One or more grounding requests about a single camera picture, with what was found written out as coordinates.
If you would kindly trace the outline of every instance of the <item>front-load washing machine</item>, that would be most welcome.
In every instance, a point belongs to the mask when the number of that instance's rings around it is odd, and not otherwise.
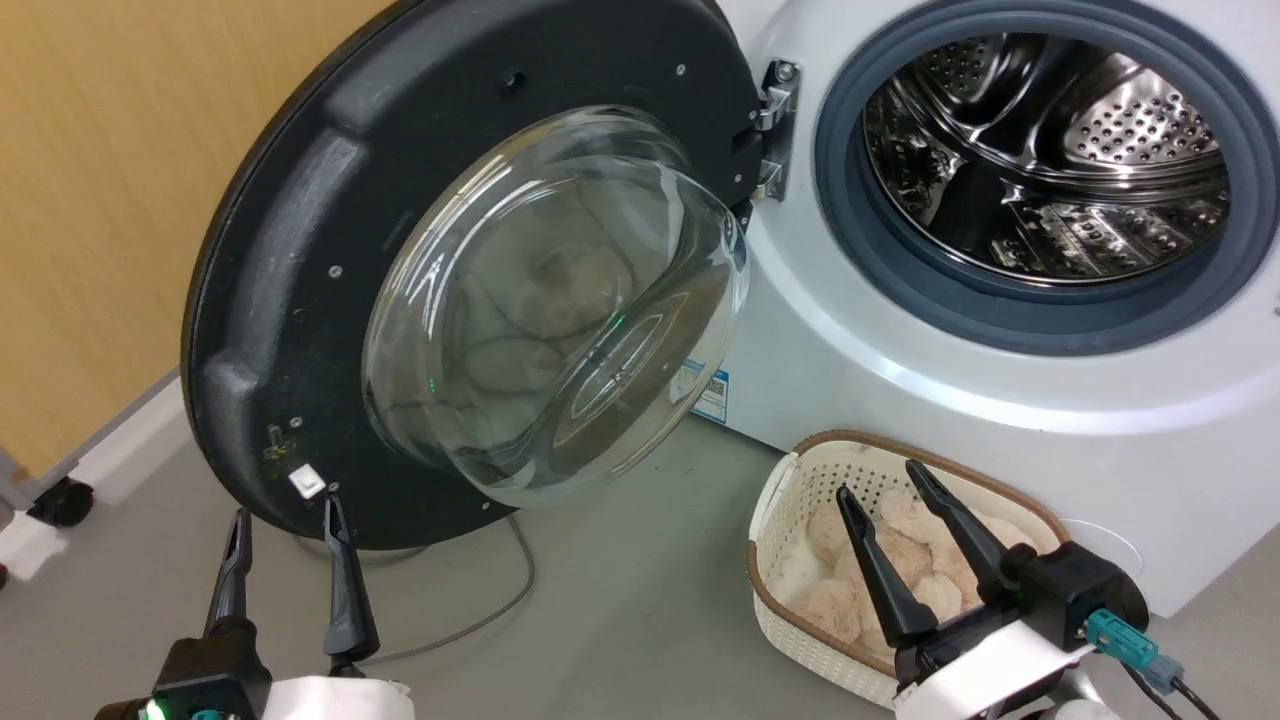
[[[1172,612],[1280,516],[1277,20],[398,3],[215,214],[197,442],[269,521],[337,492],[394,548],[620,477],[691,409],[854,427],[1037,497]]]

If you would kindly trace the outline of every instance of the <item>gray floor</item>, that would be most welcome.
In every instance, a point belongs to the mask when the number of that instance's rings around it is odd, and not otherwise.
[[[413,688],[419,717],[888,717],[774,651],[751,612],[746,523],[777,452],[694,420],[588,501],[520,515],[532,596],[489,629],[378,669]],[[200,630],[233,503],[193,447],[127,502],[100,506],[67,552],[0,593],[5,717],[92,717],[145,694],[179,635]],[[250,614],[278,678],[323,671],[328,565],[256,525]],[[1155,628],[1224,717],[1276,717],[1266,687],[1280,606],[1272,534],[1176,619]],[[524,582],[506,524],[367,574],[383,647],[445,635]],[[1111,667],[1129,720],[1158,719]]]

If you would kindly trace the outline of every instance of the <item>wooden cabinet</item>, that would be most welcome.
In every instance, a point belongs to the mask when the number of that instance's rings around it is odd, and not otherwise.
[[[178,363],[228,179],[385,4],[0,1],[0,446],[33,474]]]

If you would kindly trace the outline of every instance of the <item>barcode label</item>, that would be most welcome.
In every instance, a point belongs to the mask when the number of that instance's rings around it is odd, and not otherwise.
[[[712,382],[707,383],[707,389],[694,404],[694,413],[721,424],[728,421],[728,373],[716,370]]]

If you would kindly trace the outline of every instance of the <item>white plastic basket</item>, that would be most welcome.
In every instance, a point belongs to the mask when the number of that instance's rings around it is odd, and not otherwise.
[[[892,708],[893,669],[861,647],[841,642],[790,610],[826,570],[809,546],[809,518],[847,484],[876,516],[879,496],[901,488],[915,493],[904,462],[933,470],[961,502],[1023,530],[1041,552],[1069,539],[1042,505],[996,480],[936,455],[852,430],[831,430],[801,442],[769,474],[748,533],[746,568],[755,593],[755,618],[764,637],[800,665],[846,691]]]

